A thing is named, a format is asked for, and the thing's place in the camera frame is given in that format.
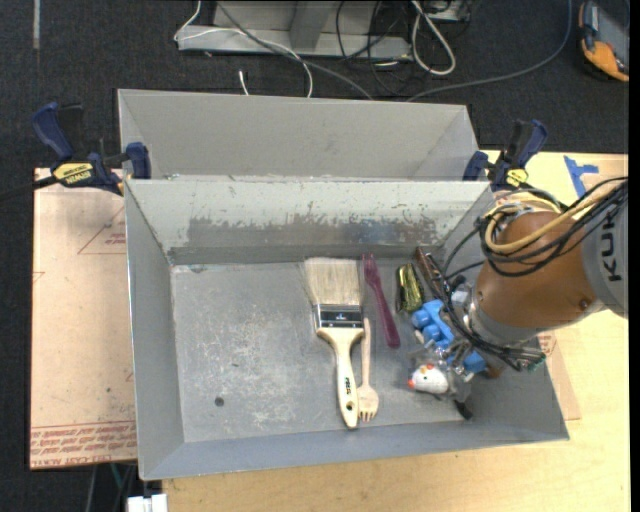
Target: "yellow cable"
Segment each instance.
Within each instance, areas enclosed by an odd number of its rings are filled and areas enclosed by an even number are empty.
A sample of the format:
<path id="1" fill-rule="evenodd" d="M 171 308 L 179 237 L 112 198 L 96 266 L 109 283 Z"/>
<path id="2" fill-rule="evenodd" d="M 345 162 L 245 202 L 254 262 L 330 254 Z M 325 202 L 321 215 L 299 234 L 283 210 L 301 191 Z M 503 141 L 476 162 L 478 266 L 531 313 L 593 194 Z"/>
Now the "yellow cable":
<path id="1" fill-rule="evenodd" d="M 518 191 L 515 191 L 515 192 L 509 192 L 507 194 L 503 194 L 502 196 L 497 196 L 495 198 L 495 202 L 498 202 L 501 199 L 505 199 L 507 197 L 514 197 L 514 196 L 518 196 L 518 198 L 516 199 L 516 204 L 521 204 L 521 203 L 526 203 L 527 205 L 541 204 L 541 205 L 547 206 L 549 209 L 553 210 L 556 213 L 562 213 L 562 210 L 560 209 L 560 207 L 556 203 L 554 203 L 553 201 L 551 201 L 549 199 L 545 199 L 543 197 L 536 196 L 535 194 L 532 194 L 528 190 L 518 190 Z M 495 208 L 493 208 L 490 211 L 488 211 L 485 214 L 485 217 L 489 216 L 489 215 L 492 215 L 498 208 L 500 208 L 500 206 L 496 206 Z"/>
<path id="2" fill-rule="evenodd" d="M 491 238 L 493 236 L 493 232 L 494 232 L 496 226 L 498 225 L 498 222 L 505 215 L 507 215 L 509 213 L 515 213 L 516 211 L 518 211 L 518 208 L 517 207 L 513 207 L 513 208 L 506 209 L 504 211 L 500 211 L 500 212 L 496 213 L 495 215 L 493 215 L 493 217 L 489 220 L 489 224 L 487 225 L 487 230 L 486 230 L 485 235 L 484 235 L 485 236 L 485 238 L 484 238 L 485 243 L 487 244 L 487 247 L 489 247 L 489 249 L 491 249 L 493 252 L 498 253 L 498 254 L 507 254 L 507 253 L 512 253 L 512 252 L 518 251 L 519 249 L 522 249 L 523 247 L 525 247 L 525 246 L 529 245 L 530 243 L 534 242 L 535 240 L 539 239 L 540 237 L 542 237 L 543 235 L 545 235 L 546 233 L 551 231 L 553 228 L 555 228 L 559 224 L 562 224 L 567 219 L 571 218 L 573 215 L 581 212 L 582 210 L 585 210 L 586 208 L 589 208 L 590 206 L 592 206 L 596 202 L 597 201 L 595 199 L 589 198 L 584 203 L 582 203 L 580 205 L 577 205 L 577 206 L 571 208 L 570 210 L 567 210 L 566 212 L 564 212 L 563 214 L 559 215 L 558 217 L 556 217 L 552 221 L 548 222 L 547 224 L 545 224 L 541 228 L 539 228 L 536 231 L 534 231 L 533 233 L 530 233 L 529 235 L 527 235 L 525 237 L 522 237 L 520 240 L 516 240 L 516 241 L 510 242 L 508 244 L 497 244 Z"/>

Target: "gray metal bin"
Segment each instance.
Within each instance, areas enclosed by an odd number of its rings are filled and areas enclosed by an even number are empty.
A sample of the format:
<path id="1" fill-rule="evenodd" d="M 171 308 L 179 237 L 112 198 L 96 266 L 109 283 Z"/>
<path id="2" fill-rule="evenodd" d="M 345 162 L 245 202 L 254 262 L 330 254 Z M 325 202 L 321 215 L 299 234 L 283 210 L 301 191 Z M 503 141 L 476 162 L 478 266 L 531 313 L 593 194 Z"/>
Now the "gray metal bin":
<path id="1" fill-rule="evenodd" d="M 490 200 L 486 183 L 460 179 L 477 149 L 465 107 L 147 91 L 119 101 L 123 146 L 143 141 L 153 165 L 125 193 L 143 479 L 567 437 L 546 368 L 476 377 L 472 421 L 411 392 L 412 328 L 398 316 L 402 346 L 388 348 L 368 295 L 380 410 L 348 431 L 336 406 L 333 351 L 315 335 L 299 263 L 372 251 L 392 298 L 417 245 L 446 254 Z"/>

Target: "blue plastic part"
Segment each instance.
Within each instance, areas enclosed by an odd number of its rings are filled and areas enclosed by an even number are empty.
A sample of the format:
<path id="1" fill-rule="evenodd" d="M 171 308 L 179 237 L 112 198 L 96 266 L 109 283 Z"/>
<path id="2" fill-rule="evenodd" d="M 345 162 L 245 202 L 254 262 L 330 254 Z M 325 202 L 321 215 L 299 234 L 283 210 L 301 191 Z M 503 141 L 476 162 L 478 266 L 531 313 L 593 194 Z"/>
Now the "blue plastic part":
<path id="1" fill-rule="evenodd" d="M 575 160 L 572 160 L 567 156 L 564 157 L 564 163 L 567 166 L 567 169 L 569 170 L 569 176 L 571 176 L 571 181 L 573 182 L 573 188 L 576 189 L 576 193 L 578 194 L 578 197 L 582 197 L 587 190 L 585 189 L 584 184 L 580 179 L 580 176 L 582 176 L 585 173 L 598 174 L 600 170 L 598 169 L 597 166 L 591 165 L 591 164 L 578 165 Z"/>
<path id="2" fill-rule="evenodd" d="M 435 341 L 435 346 L 441 350 L 446 350 L 451 345 L 454 335 L 451 328 L 440 317 L 442 311 L 442 301 L 438 299 L 425 302 L 422 307 L 411 315 L 411 323 L 419 329 L 425 341 Z M 451 364 L 453 356 L 447 359 Z M 476 351 L 471 352 L 462 362 L 466 371 L 479 373 L 486 370 L 487 363 Z"/>
<path id="3" fill-rule="evenodd" d="M 127 156 L 133 165 L 133 177 L 148 180 L 151 178 L 149 151 L 142 142 L 132 142 L 127 146 Z"/>
<path id="4" fill-rule="evenodd" d="M 462 362 L 464 369 L 470 373 L 480 373 L 487 369 L 487 363 L 476 351 L 471 352 Z"/>
<path id="5" fill-rule="evenodd" d="M 31 117 L 31 125 L 43 144 L 49 146 L 58 155 L 58 162 L 64 162 L 73 157 L 73 147 L 67 140 L 58 123 L 58 104 L 49 103 L 38 110 Z"/>
<path id="6" fill-rule="evenodd" d="M 451 343 L 453 341 L 453 333 L 449 326 L 440 318 L 440 311 L 442 310 L 442 301 L 435 299 L 429 302 L 425 302 L 422 307 L 429 313 L 429 318 L 437 326 L 438 331 L 442 337 Z"/>

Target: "black carpet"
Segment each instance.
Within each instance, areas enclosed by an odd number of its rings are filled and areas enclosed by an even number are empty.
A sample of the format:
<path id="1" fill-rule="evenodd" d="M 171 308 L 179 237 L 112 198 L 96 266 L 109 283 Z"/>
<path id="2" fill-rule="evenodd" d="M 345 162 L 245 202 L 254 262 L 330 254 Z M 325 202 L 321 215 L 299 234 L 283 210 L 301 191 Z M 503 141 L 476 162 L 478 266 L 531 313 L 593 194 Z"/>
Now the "black carpet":
<path id="1" fill-rule="evenodd" d="M 406 64 L 380 72 L 383 87 L 366 62 L 311 60 L 344 74 L 376 99 L 405 101 L 421 91 L 458 86 L 416 101 L 468 105 L 485 149 L 500 149 L 514 120 L 536 119 L 549 132 L 546 151 L 628 153 L 628 84 L 584 66 L 576 42 L 579 3 L 573 1 L 568 20 L 566 0 L 476 0 L 468 26 L 445 28 L 457 58 L 456 71 L 445 78 L 414 76 Z M 627 22 L 624 0 L 600 5 Z M 32 113 L 49 101 L 82 103 L 85 138 L 102 139 L 112 154 L 119 151 L 118 88 L 242 94 L 242 69 L 252 94 L 305 94 L 300 65 L 279 56 L 180 53 L 172 36 L 195 2 L 42 0 L 39 50 L 33 48 L 33 2 L 4 0 L 0 6 L 0 193 L 28 184 L 34 167 L 53 162 L 30 125 Z M 432 49 L 428 39 L 424 43 L 425 52 Z M 462 86 L 526 70 L 560 48 L 529 73 Z M 332 76 L 313 74 L 316 97 L 362 97 Z M 32 226 L 30 195 L 0 204 L 0 510 L 84 510 L 92 468 L 30 472 L 27 465 Z M 109 473 L 102 467 L 96 473 L 94 510 L 112 507 Z"/>

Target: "white plastic fork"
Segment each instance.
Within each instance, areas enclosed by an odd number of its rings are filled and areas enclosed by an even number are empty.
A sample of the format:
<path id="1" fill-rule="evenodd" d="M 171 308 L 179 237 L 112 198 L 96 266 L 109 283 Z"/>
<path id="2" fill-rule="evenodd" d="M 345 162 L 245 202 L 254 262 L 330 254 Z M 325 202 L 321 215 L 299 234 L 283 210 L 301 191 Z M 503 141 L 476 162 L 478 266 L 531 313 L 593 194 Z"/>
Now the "white plastic fork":
<path id="1" fill-rule="evenodd" d="M 378 393 L 369 384 L 369 369 L 371 366 L 371 327 L 369 319 L 364 319 L 364 336 L 360 342 L 362 350 L 362 384 L 358 387 L 358 409 L 360 419 L 371 421 L 378 412 L 380 399 Z"/>

